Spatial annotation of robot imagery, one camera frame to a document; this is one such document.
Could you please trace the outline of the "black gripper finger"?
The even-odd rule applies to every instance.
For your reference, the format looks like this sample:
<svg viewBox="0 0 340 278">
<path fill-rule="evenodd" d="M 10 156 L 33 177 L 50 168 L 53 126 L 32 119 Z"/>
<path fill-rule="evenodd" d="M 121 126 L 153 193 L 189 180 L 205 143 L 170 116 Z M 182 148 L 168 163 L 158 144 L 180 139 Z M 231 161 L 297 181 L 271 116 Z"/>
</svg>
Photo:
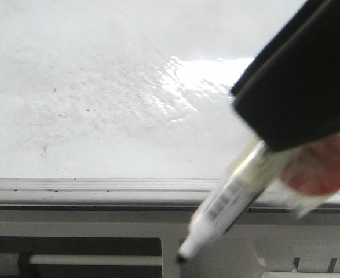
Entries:
<svg viewBox="0 0 340 278">
<path fill-rule="evenodd" d="M 306 1 L 247 67 L 233 108 L 275 151 L 340 132 L 340 1 Z"/>
<path fill-rule="evenodd" d="M 231 88 L 234 96 L 320 94 L 331 89 L 328 44 L 331 1 L 306 1 Z"/>
</svg>

